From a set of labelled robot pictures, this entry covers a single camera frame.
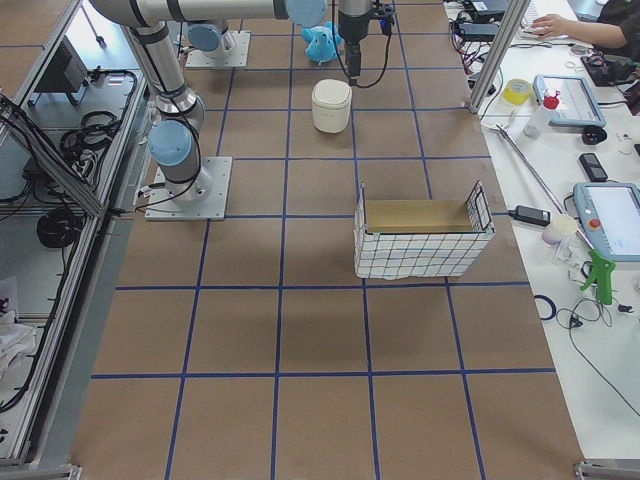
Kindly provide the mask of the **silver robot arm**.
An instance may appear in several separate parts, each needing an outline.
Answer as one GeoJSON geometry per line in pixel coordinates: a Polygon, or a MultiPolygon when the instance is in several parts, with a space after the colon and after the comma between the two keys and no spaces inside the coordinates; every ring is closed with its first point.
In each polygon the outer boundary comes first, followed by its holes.
{"type": "Polygon", "coordinates": [[[212,23],[231,19],[291,20],[309,28],[322,23],[325,1],[93,1],[103,17],[120,25],[165,117],[185,117],[197,95],[185,81],[166,23],[212,23]]]}
{"type": "Polygon", "coordinates": [[[226,20],[189,23],[187,37],[193,48],[211,58],[229,56],[236,46],[235,36],[226,20]]]}

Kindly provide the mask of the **person's hand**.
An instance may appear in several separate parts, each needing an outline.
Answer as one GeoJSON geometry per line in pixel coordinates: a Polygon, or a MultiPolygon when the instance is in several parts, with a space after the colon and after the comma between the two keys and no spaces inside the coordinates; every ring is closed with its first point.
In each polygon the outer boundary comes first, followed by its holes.
{"type": "Polygon", "coordinates": [[[530,28],[540,38],[569,35],[573,21],[557,14],[548,14],[535,19],[530,28]]]}

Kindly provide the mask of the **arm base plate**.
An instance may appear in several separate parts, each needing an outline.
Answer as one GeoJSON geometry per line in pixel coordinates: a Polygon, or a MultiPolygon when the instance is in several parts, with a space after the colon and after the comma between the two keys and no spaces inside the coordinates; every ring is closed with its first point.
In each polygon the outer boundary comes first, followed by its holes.
{"type": "Polygon", "coordinates": [[[222,221],[225,218],[228,191],[232,171],[231,157],[204,157],[201,171],[195,183],[175,200],[189,183],[179,189],[169,182],[150,194],[150,208],[145,211],[149,221],[222,221]]]}
{"type": "Polygon", "coordinates": [[[187,68],[244,68],[247,64],[250,31],[227,30],[220,33],[212,25],[193,25],[187,38],[190,43],[187,68]]]}

